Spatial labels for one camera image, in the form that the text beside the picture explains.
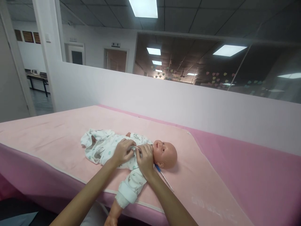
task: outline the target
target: doll head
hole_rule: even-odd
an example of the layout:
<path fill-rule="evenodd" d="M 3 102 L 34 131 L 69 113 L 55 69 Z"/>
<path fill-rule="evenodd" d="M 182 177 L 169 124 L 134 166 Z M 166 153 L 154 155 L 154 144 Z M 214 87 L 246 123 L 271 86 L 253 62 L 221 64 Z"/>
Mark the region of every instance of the doll head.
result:
<path fill-rule="evenodd" d="M 160 140 L 156 140 L 153 144 L 153 157 L 154 163 L 163 169 L 174 167 L 178 159 L 175 146 Z"/>

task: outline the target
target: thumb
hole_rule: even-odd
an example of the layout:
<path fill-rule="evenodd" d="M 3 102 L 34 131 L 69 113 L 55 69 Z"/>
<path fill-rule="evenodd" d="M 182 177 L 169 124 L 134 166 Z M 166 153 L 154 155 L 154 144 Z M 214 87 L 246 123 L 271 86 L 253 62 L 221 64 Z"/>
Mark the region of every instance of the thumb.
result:
<path fill-rule="evenodd" d="M 133 155 L 134 155 L 134 151 L 131 149 L 129 153 L 125 156 L 125 160 L 129 161 L 131 157 L 133 157 Z"/>

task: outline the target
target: sleeve cuff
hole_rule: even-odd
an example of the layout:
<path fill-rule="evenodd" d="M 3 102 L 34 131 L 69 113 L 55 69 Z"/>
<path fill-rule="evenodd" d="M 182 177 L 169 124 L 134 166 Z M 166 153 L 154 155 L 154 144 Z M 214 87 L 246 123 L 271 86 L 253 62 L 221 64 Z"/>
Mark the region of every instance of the sleeve cuff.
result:
<path fill-rule="evenodd" d="M 131 190 L 131 188 L 129 188 L 124 181 L 122 181 L 119 185 L 118 192 L 120 192 L 123 197 L 132 204 L 135 203 L 138 197 L 137 194 Z"/>
<path fill-rule="evenodd" d="M 115 199 L 118 205 L 123 209 L 129 204 L 129 201 L 127 201 L 126 198 L 120 192 L 117 193 Z"/>

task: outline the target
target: doll ear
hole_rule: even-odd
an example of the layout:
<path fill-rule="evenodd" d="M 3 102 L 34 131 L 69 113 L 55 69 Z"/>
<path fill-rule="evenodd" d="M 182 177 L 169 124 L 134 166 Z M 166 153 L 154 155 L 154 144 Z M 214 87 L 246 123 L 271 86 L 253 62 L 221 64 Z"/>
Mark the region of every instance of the doll ear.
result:
<path fill-rule="evenodd" d="M 159 167 L 161 167 L 161 168 L 164 167 L 164 163 L 157 163 L 157 165 L 158 165 Z"/>

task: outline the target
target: ceiling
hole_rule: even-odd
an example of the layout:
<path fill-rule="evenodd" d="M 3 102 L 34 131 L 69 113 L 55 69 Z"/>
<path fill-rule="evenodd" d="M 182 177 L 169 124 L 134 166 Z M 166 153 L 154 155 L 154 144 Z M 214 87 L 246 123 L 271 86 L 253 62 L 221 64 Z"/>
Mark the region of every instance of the ceiling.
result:
<path fill-rule="evenodd" d="M 13 20 L 35 21 L 32 0 L 7 0 Z M 128 0 L 61 0 L 62 23 L 301 42 L 299 0 L 157 0 L 158 19 Z M 256 30 L 262 23 L 258 34 Z"/>

